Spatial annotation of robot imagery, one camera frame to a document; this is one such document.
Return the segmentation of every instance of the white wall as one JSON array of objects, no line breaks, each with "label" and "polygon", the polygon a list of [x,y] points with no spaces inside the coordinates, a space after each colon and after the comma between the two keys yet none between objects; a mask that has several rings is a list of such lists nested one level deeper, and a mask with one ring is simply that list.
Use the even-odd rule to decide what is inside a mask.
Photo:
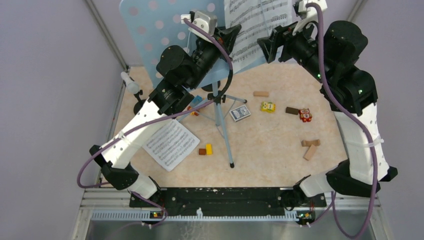
[{"label": "white wall", "polygon": [[0,239],[71,237],[77,173],[106,141],[120,70],[82,0],[1,1]]},{"label": "white wall", "polygon": [[424,239],[423,1],[369,0],[355,23],[368,37],[357,66],[375,79],[387,162],[399,175],[378,193],[395,239]]},{"label": "white wall", "polygon": [[[190,1],[197,0],[184,0],[187,2],[187,11],[190,11]],[[125,25],[119,11],[119,3],[121,0],[93,0],[96,5],[104,23],[110,31],[111,36],[116,42],[117,47],[122,53],[127,65],[141,66],[143,65],[142,59],[137,51],[130,32]],[[346,20],[355,5],[356,0],[327,0],[328,9],[325,12],[325,29],[328,28],[330,23],[336,20]]]}]

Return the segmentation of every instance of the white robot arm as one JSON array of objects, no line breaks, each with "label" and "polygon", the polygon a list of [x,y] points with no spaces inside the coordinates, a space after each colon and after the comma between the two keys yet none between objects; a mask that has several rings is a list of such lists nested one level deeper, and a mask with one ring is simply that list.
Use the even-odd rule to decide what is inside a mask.
[{"label": "white robot arm", "polygon": [[[275,60],[277,49],[283,46],[280,62],[293,58],[317,81],[321,81],[317,40],[311,35],[317,24],[317,11],[307,4],[318,4],[324,11],[325,0],[302,0],[293,5],[301,17],[299,22],[274,28],[270,37],[259,38],[268,63]],[[390,181],[397,175],[397,169],[387,164],[377,125],[377,90],[373,77],[355,66],[360,53],[367,46],[368,39],[355,24],[348,21],[333,22],[324,36],[324,71],[331,93],[336,100],[357,118],[370,132],[373,143],[347,115],[330,101],[324,88],[321,93],[330,102],[337,120],[348,159],[333,169],[304,177],[295,186],[296,196],[313,197],[335,191],[343,195],[369,197],[373,183],[373,161],[370,147],[377,155],[378,181]]]},{"label": "white robot arm", "polygon": [[[180,46],[167,47],[161,54],[160,62],[156,66],[156,70],[164,78],[149,95],[135,117],[113,139],[102,146],[94,145],[90,149],[90,153],[94,155],[99,149],[110,146],[94,158],[101,167],[104,178],[114,188],[136,192],[146,199],[157,191],[158,186],[151,178],[134,169],[130,164],[130,159],[157,130],[171,119],[146,125],[130,134],[126,133],[141,124],[155,122],[162,117],[181,113],[194,98],[187,89],[197,88],[223,51],[228,54],[233,50],[237,34],[241,29],[240,25],[218,29],[216,28],[216,16],[204,11],[191,12],[181,17],[190,19],[192,27],[207,30],[206,34],[211,39],[215,38],[215,41],[190,28],[189,30],[198,36],[197,49],[193,51],[191,56]],[[229,77],[232,78],[232,75],[233,71],[230,69]],[[134,81],[124,72],[121,77],[125,81],[127,89],[132,94],[137,95],[138,85],[136,86]],[[225,91],[221,91],[218,96],[211,100],[221,100]]]}]

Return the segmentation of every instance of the small wooden block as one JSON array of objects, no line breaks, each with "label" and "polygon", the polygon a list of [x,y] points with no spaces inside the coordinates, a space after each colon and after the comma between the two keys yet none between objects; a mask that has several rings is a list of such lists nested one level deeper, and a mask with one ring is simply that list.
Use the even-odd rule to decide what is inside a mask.
[{"label": "small wooden block", "polygon": [[212,155],[212,144],[206,144],[206,155]]},{"label": "small wooden block", "polygon": [[254,91],[253,96],[254,97],[269,97],[270,93],[267,91]]},{"label": "small wooden block", "polygon": [[206,155],[206,149],[199,148],[199,155]]},{"label": "small wooden block", "polygon": [[306,151],[305,155],[303,156],[304,159],[306,160],[311,160],[312,157],[314,156],[315,152],[317,151],[318,147],[315,145],[311,145],[309,147],[309,149]]},{"label": "small wooden block", "polygon": [[303,140],[301,143],[302,143],[302,147],[310,147],[312,145],[315,145],[318,147],[319,145],[321,145],[321,141],[319,139],[312,140],[312,141]]},{"label": "small wooden block", "polygon": [[299,114],[299,109],[288,106],[288,107],[285,108],[285,113],[286,114],[298,115]]}]

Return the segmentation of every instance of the marble-patterned surface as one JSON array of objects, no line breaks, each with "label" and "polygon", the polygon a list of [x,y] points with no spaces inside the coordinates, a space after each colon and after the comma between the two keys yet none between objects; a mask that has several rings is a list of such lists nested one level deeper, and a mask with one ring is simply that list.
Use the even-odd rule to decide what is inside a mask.
[{"label": "marble-patterned surface", "polygon": [[[130,76],[140,83],[147,98],[153,88],[146,70],[133,67]],[[239,122],[229,115],[225,119],[235,168],[229,166],[225,142],[215,123],[202,116],[188,116],[181,123],[200,139],[197,149],[211,143],[213,155],[198,155],[196,149],[167,172],[141,148],[131,164],[161,187],[292,186],[302,177],[325,171],[347,158],[336,119],[320,87],[297,64],[264,64],[237,74],[227,94],[247,99],[251,116]],[[253,91],[269,91],[269,97],[253,97]],[[207,95],[201,89],[193,94]],[[275,103],[276,111],[260,111],[262,101]],[[125,92],[115,134],[134,116],[135,103],[136,99]],[[222,105],[224,113],[232,103],[228,100]],[[312,122],[303,123],[298,116],[285,113],[287,106],[309,108]],[[201,112],[213,117],[214,107],[209,105]],[[308,148],[302,147],[301,141],[314,139],[320,139],[321,146],[313,159],[306,161],[303,155]]]}]

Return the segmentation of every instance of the paper sheet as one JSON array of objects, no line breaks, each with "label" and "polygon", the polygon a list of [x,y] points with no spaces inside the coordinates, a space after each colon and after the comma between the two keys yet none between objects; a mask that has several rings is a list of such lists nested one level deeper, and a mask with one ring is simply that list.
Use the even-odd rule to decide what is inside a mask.
[{"label": "paper sheet", "polygon": [[224,0],[225,27],[241,24],[230,57],[234,73],[264,56],[256,42],[292,21],[292,0]]},{"label": "paper sheet", "polygon": [[186,127],[172,120],[143,145],[150,156],[164,169],[170,172],[181,163],[200,143]]}]

